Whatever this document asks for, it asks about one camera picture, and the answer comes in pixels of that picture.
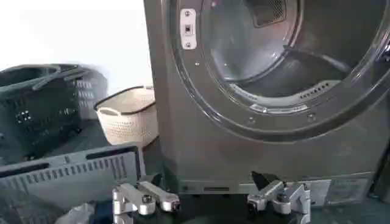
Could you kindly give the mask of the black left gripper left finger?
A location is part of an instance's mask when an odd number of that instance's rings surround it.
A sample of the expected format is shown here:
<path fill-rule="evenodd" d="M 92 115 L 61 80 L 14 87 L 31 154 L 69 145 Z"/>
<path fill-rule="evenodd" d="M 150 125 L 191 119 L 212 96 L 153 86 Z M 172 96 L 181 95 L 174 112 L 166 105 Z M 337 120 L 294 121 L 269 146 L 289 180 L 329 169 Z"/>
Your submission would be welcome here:
<path fill-rule="evenodd" d="M 136 184 L 123 183 L 112 190 L 114 224 L 133 223 L 136 216 L 152 217 L 158 212 L 180 211 L 180 198 L 161 187 L 162 174 L 141 177 Z"/>

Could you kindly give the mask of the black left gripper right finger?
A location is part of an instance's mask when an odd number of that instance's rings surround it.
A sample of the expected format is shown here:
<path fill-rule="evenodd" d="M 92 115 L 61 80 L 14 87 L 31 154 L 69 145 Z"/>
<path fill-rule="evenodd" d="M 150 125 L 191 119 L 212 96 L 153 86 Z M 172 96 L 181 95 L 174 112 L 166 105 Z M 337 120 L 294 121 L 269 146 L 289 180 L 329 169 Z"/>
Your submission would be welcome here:
<path fill-rule="evenodd" d="M 262 212 L 268 204 L 280 215 L 296 214 L 297 224 L 311 223 L 311 190 L 304 183 L 288 185 L 271 173 L 250 173 L 257 192 L 247 196 L 249 211 Z"/>

